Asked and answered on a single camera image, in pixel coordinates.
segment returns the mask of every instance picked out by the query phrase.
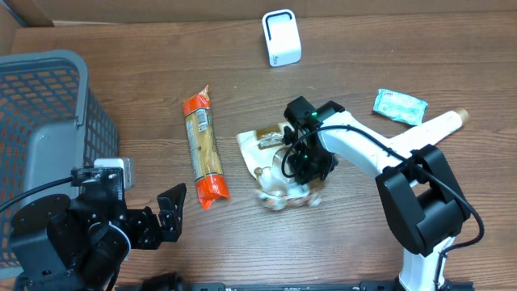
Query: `gray basket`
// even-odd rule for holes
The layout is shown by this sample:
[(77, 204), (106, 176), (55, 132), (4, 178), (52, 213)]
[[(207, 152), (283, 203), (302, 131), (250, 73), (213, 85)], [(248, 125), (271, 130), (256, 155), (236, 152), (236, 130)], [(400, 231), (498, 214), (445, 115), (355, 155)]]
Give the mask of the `gray basket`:
[[(56, 50), (0, 57), (0, 202), (70, 175), (96, 158), (118, 156), (114, 124), (88, 87), (88, 69), (76, 53)], [(69, 184), (50, 188), (0, 213), (0, 277), (21, 270), (9, 248), (11, 218), (21, 206), (42, 196), (63, 193)]]

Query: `teal packet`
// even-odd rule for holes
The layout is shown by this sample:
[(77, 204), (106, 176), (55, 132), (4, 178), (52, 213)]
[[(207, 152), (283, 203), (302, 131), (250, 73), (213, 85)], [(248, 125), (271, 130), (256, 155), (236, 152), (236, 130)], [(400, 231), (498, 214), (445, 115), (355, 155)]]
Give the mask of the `teal packet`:
[(427, 102), (413, 96), (387, 89), (379, 89), (373, 111), (391, 120), (421, 125)]

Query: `wire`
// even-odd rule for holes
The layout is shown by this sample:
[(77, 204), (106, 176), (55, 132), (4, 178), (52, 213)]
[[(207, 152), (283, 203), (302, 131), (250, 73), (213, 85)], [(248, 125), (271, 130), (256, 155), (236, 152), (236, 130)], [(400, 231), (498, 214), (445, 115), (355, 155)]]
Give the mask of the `wire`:
[(9, 207), (11, 207), (14, 203), (22, 200), (22, 199), (25, 199), (31, 195), (34, 195), (36, 194), (37, 192), (42, 192), (43, 190), (46, 190), (46, 189), (49, 189), (49, 188), (52, 188), (52, 187), (56, 187), (56, 186), (59, 186), (59, 185), (62, 185), (64, 183), (68, 183), (68, 182), (72, 182), (72, 177), (68, 177), (68, 178), (64, 178), (64, 179), (59, 179), (59, 180), (56, 180), (56, 181), (53, 181), (53, 182), (50, 182), (50, 183), (46, 183), (45, 185), (41, 185), (39, 187), (36, 187), (36, 188), (33, 188), (27, 192), (23, 192), (19, 195), (17, 195), (16, 197), (14, 197), (13, 199), (7, 201), (6, 203), (2, 204), (0, 206), (0, 213), (3, 212), (4, 210), (8, 209)]
[[(285, 153), (284, 159), (282, 160), (282, 174), (284, 174), (284, 176), (287, 178), (292, 178), (295, 176), (295, 174), (287, 175), (287, 173), (285, 172), (285, 162), (287, 161), (289, 154), (294, 150), (295, 146), (297, 146), (299, 143), (301, 143), (307, 137), (311, 137), (312, 135), (314, 135), (316, 133), (319, 133), (324, 130), (331, 130), (331, 129), (346, 129), (346, 130), (351, 130), (351, 131), (360, 133), (361, 135), (363, 135), (364, 137), (369, 139), (371, 142), (378, 145), (382, 150), (386, 151), (388, 154), (391, 154), (392, 156), (394, 156), (395, 158), (398, 158), (399, 160), (401, 160), (403, 162), (408, 161), (407, 158), (404, 158), (400, 154), (397, 154), (393, 149), (389, 148), (388, 146), (386, 146), (385, 144), (383, 144), (382, 142), (380, 142), (379, 140), (374, 138), (371, 134), (363, 131), (362, 129), (355, 128), (349, 124), (347, 124), (347, 125), (331, 125), (331, 126), (324, 126), (324, 127), (318, 128), (318, 129), (314, 129), (312, 132), (304, 134), (298, 140), (293, 142), (292, 145), (289, 147), (288, 151)], [(460, 243), (457, 243), (450, 247), (446, 247), (439, 253), (438, 267), (436, 268), (436, 273), (435, 273), (435, 289), (436, 289), (436, 291), (438, 291), (439, 290), (439, 273), (442, 269), (443, 259), (447, 258), (447, 253), (449, 251), (452, 251), (455, 249), (460, 249), (462, 247), (469, 247), (469, 246), (472, 246), (473, 244), (479, 243), (479, 241), (481, 241), (481, 239), (485, 235), (485, 225), (483, 224), (483, 220), (481, 219), (481, 216), (479, 215), (479, 213), (477, 213), (476, 209), (474, 209), (474, 207), (469, 202), (467, 202), (467, 200), (465, 200), (458, 193), (456, 193), (454, 190), (452, 190), (444, 182), (442, 182), (438, 178), (434, 177), (433, 174), (431, 174), (430, 172), (423, 169), (421, 166), (414, 164), (414, 163), (411, 163), (411, 165), (413, 165), (413, 168), (416, 171), (419, 171), (420, 173), (424, 174), (430, 181), (437, 183), (439, 186), (441, 186), (442, 188), (444, 188), (445, 190), (450, 192), (454, 196), (455, 200), (459, 201), (474, 216), (474, 218), (476, 219), (477, 225), (479, 227), (479, 233), (477, 234), (476, 238), (473, 238), (467, 242), (460, 242)]]
[(111, 276), (110, 282), (107, 284), (106, 291), (112, 291), (115, 287), (116, 279), (119, 277), (120, 268), (115, 269), (113, 276)]
[(330, 126), (324, 126), (324, 127), (321, 127), (321, 128), (314, 129), (312, 132), (304, 134), (303, 136), (298, 138), (298, 140), (296, 140), (295, 142), (292, 143), (292, 145), (289, 147), (288, 151), (285, 153), (284, 158), (282, 159), (282, 174), (284, 174), (284, 176), (286, 178), (292, 178), (292, 177), (294, 177), (296, 175), (296, 174), (288, 175), (285, 172), (285, 162), (287, 161), (289, 154), (292, 152), (292, 150), (294, 150), (295, 146), (298, 146), (298, 144), (301, 143), (307, 137), (311, 137), (312, 135), (314, 135), (316, 133), (319, 133), (319, 132), (324, 131), (324, 130), (331, 130), (331, 129), (346, 129), (346, 130), (350, 130), (350, 131), (353, 131), (353, 132), (356, 132), (356, 133), (360, 133), (361, 135), (365, 136), (367, 139), (372, 141), (374, 144), (379, 146), (381, 149), (386, 151), (388, 154), (391, 154), (395, 158), (398, 158), (398, 159), (400, 159), (402, 161), (406, 160), (406, 158), (402, 157), (400, 154), (397, 154), (390, 147), (388, 147), (385, 144), (383, 144), (382, 142), (378, 141), (376, 138), (374, 138), (372, 135), (370, 135), (370, 133), (367, 133), (367, 132), (365, 132), (362, 129), (358, 129), (358, 128), (353, 127), (353, 126), (351, 126), (349, 124), (347, 124), (347, 125), (330, 125)]

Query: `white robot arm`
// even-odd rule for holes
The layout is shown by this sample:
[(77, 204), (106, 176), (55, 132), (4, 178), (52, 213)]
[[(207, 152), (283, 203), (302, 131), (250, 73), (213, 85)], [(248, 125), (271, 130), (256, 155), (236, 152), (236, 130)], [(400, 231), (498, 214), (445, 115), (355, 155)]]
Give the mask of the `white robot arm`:
[[(444, 167), (438, 172), (447, 178), (448, 186), (461, 193), (444, 156), (432, 145), (458, 130), (467, 120), (467, 112), (462, 109), (446, 112), (392, 138), (383, 137), (364, 126), (334, 102), (314, 109), (300, 97), (288, 105), (284, 115), (295, 129), (294, 132), (286, 129), (284, 141), (293, 144), (295, 154), (286, 156), (284, 160), (291, 166), (297, 182), (307, 183), (317, 177), (324, 179), (337, 164), (334, 154), (360, 167), (376, 180), (390, 229), (405, 248), (399, 286), (408, 291), (432, 291), (442, 286), (445, 279), (444, 264), (439, 264), (440, 252), (452, 245), (470, 212), (447, 197), (447, 193), (441, 192), (436, 185), (431, 185), (433, 189), (420, 197), (408, 192), (418, 183), (418, 175), (411, 174), (401, 158), (418, 164), (425, 160), (421, 166), (427, 170)], [(325, 129), (339, 126), (342, 128)], [(346, 130), (346, 126), (358, 130)], [(298, 133), (306, 135), (304, 141), (298, 141)], [(372, 139), (390, 148), (400, 158), (383, 150)], [(454, 222), (451, 225), (446, 221), (437, 223), (439, 215), (442, 220), (449, 217)]]

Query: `wooden table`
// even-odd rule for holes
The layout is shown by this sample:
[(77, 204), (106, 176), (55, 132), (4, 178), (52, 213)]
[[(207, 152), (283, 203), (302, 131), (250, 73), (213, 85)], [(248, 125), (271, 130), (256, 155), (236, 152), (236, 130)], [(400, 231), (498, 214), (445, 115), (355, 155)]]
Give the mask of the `wooden table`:
[[(466, 108), (471, 121), (440, 144), (486, 237), (451, 253), (446, 276), (477, 289), (517, 289), (517, 13), (299, 19), (303, 57), (268, 65), (259, 20), (20, 29), (13, 53), (71, 49), (133, 157), (131, 208), (158, 209), (156, 195), (187, 183), (183, 234), (158, 251), (132, 251), (120, 282), (164, 272), (227, 284), (338, 283), (394, 278), (402, 248), (376, 186), (342, 161), (316, 208), (273, 213), (258, 205), (235, 136), (284, 121), (303, 95), (342, 104), (394, 136), (407, 127), (372, 113), (379, 88), (426, 100), (429, 120)], [(195, 194), (183, 98), (210, 85), (215, 131), (232, 198), (205, 212)], [(473, 219), (459, 241), (477, 233)]]

